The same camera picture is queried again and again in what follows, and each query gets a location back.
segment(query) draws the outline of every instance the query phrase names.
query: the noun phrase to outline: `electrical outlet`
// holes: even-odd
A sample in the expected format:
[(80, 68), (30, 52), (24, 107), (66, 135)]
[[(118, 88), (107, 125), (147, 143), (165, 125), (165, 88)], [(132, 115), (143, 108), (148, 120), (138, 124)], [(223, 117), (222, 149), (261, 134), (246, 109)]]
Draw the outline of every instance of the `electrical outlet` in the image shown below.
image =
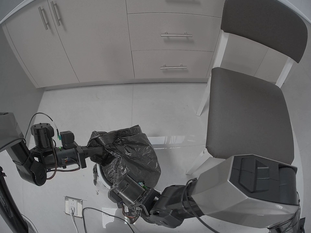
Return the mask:
[(67, 215), (71, 214), (71, 209), (74, 211), (73, 215), (77, 217), (82, 217), (82, 200), (75, 199), (72, 197), (65, 197), (65, 213)]

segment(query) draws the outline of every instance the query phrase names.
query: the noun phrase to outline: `chair seat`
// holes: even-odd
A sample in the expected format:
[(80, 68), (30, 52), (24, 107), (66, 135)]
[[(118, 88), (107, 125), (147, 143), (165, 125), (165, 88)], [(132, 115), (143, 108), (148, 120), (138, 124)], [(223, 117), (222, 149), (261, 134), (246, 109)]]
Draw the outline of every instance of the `chair seat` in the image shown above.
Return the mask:
[(206, 148), (216, 158), (255, 154), (291, 164), (294, 141), (281, 89), (253, 76), (213, 68)]

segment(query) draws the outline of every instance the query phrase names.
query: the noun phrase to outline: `dark gray cushion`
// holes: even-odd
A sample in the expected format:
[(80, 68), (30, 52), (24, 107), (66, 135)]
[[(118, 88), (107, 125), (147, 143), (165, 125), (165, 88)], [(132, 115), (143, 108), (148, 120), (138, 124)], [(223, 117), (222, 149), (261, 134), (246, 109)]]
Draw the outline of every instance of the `dark gray cushion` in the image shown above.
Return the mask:
[(256, 154), (291, 164), (293, 134), (281, 89), (253, 76), (213, 68), (206, 148), (217, 158)]
[(226, 0), (221, 29), (301, 60), (308, 30), (302, 19), (277, 0)]

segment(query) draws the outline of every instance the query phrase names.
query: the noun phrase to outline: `black plastic bag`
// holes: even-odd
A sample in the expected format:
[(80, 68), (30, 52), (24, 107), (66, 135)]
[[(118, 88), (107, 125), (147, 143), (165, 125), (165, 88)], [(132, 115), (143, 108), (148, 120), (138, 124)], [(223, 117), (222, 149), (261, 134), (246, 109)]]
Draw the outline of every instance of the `black plastic bag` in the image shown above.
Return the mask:
[(158, 183), (161, 169), (156, 153), (139, 125), (111, 132), (93, 131), (87, 147), (104, 146), (101, 155), (91, 156), (100, 164), (108, 181), (114, 183), (127, 172), (138, 181), (153, 188)]

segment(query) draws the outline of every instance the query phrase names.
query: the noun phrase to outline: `silver bar handle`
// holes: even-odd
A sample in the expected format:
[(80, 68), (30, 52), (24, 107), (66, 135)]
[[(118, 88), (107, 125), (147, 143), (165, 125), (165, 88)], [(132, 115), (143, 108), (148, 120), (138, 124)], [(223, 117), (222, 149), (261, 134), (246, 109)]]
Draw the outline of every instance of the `silver bar handle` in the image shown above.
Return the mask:
[(56, 8), (55, 8), (55, 5), (57, 5), (57, 4), (52, 1), (51, 5), (52, 5), (52, 9), (53, 9), (53, 13), (54, 13), (57, 25), (60, 26), (60, 22), (59, 22), (60, 18), (58, 18), (58, 15), (57, 15), (57, 12), (56, 12)]
[(179, 68), (187, 68), (187, 67), (184, 67), (183, 65), (180, 65), (179, 67), (167, 67), (166, 65), (160, 67), (160, 69), (179, 69)]
[(168, 34), (167, 32), (165, 32), (165, 34), (162, 34), (161, 36), (172, 36), (172, 37), (192, 37), (192, 34), (187, 34), (187, 32), (185, 32), (185, 34)]
[(42, 13), (42, 12), (44, 11), (44, 8), (41, 9), (41, 7), (39, 6), (38, 9), (39, 9), (40, 16), (41, 16), (41, 19), (42, 19), (42, 21), (43, 21), (45, 30), (48, 30), (48, 24), (49, 24), (49, 22), (46, 22), (46, 21), (45, 21), (45, 18), (44, 18), (43, 13)]

